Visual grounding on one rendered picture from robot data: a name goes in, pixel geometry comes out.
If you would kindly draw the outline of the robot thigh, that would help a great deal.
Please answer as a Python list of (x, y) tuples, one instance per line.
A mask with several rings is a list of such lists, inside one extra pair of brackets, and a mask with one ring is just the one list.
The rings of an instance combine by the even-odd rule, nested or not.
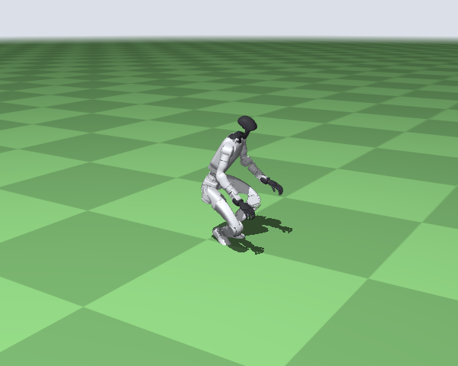
[(236, 230), (236, 235), (243, 231), (242, 223), (236, 218), (234, 212), (226, 202), (225, 197), (214, 187), (205, 187), (202, 190), (202, 200), (206, 204), (211, 204), (212, 208), (216, 210), (228, 223)]
[[(260, 196), (252, 187), (250, 187), (247, 183), (240, 180), (239, 178), (235, 178), (232, 175), (225, 175), (227, 176), (227, 180), (238, 191), (238, 193), (247, 194), (247, 202), (251, 207), (256, 207), (260, 204)], [(218, 187), (218, 190), (220, 189), (222, 189), (221, 185)]]

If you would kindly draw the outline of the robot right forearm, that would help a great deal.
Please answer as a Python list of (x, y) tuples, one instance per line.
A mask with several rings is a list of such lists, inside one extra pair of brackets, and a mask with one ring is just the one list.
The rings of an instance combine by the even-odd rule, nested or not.
[[(218, 181), (219, 181), (219, 183), (220, 183), (222, 189), (225, 190), (225, 191), (229, 194), (231, 200), (232, 200), (233, 198), (235, 198), (237, 201), (241, 199), (240, 196), (239, 196), (239, 194), (238, 194), (238, 191), (237, 191), (237, 190), (231, 185), (231, 183), (227, 180), (227, 177), (226, 177), (225, 174), (220, 174), (220, 175), (218, 176)], [(232, 201), (232, 203), (233, 203), (233, 201)], [(233, 204), (234, 204), (234, 203), (233, 203)]]

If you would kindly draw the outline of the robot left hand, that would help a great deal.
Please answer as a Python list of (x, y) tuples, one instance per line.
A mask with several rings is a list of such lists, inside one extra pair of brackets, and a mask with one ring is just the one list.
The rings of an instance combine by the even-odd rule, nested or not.
[(264, 183), (265, 185), (266, 185), (266, 184), (270, 185), (270, 186), (272, 187), (272, 189), (273, 189), (274, 192), (275, 192), (275, 188), (276, 188), (276, 189), (278, 190), (278, 192), (279, 192), (279, 195), (282, 195), (282, 193), (283, 193), (282, 186), (279, 185), (279, 184), (277, 184), (275, 181), (270, 180), (270, 178), (265, 179), (265, 178), (263, 178), (263, 177), (260, 178), (260, 181), (261, 181), (262, 183)]

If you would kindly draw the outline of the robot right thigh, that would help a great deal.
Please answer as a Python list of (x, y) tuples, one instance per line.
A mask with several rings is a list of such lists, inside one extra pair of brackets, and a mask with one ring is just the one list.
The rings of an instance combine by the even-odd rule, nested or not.
[(228, 223), (236, 230), (236, 235), (243, 231), (242, 223), (236, 218), (234, 212), (226, 202), (225, 197), (214, 187), (205, 187), (202, 190), (202, 200), (206, 204), (211, 204), (212, 208), (216, 210)]

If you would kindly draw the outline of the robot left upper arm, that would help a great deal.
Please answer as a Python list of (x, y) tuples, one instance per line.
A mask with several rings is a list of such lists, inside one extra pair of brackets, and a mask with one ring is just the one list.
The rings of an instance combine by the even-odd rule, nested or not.
[(244, 146), (240, 153), (240, 164), (242, 166), (248, 166), (252, 162), (252, 159), (247, 155), (247, 145), (246, 140), (244, 140)]

